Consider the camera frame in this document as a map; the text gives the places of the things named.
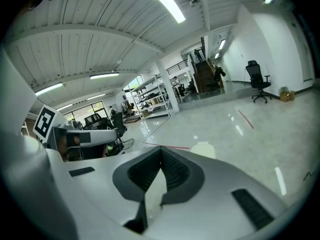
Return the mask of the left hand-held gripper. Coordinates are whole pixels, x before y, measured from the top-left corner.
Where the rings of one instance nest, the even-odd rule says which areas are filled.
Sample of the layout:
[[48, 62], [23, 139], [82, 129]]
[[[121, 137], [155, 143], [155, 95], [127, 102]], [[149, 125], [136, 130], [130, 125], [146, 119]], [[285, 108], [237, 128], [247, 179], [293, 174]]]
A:
[[43, 105], [33, 127], [33, 133], [46, 149], [58, 151], [62, 157], [67, 157], [66, 135], [78, 136], [79, 147], [94, 147], [114, 142], [118, 134], [113, 129], [103, 130], [73, 130], [68, 121], [59, 111]]

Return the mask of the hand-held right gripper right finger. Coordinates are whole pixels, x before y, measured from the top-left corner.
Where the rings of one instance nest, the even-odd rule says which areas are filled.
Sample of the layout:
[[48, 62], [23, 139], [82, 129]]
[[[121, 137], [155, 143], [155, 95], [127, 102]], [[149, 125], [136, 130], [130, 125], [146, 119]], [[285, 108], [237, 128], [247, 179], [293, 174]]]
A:
[[277, 219], [284, 202], [234, 165], [161, 147], [166, 180], [161, 211], [147, 229], [155, 240], [236, 240]]

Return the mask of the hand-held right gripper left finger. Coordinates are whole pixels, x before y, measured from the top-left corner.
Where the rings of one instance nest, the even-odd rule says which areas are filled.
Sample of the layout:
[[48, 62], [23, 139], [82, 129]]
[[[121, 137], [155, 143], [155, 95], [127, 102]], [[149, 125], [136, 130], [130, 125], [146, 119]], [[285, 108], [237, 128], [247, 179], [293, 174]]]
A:
[[106, 158], [66, 162], [81, 194], [121, 226], [143, 234], [148, 229], [146, 192], [161, 165], [159, 148]]

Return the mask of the person's left hand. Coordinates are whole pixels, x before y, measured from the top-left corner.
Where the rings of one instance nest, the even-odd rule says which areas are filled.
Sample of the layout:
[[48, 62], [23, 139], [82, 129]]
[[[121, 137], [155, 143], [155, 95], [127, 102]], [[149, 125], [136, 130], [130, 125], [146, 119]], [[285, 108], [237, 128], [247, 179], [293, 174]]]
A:
[[78, 136], [64, 135], [57, 141], [57, 151], [64, 162], [79, 160], [79, 146]]

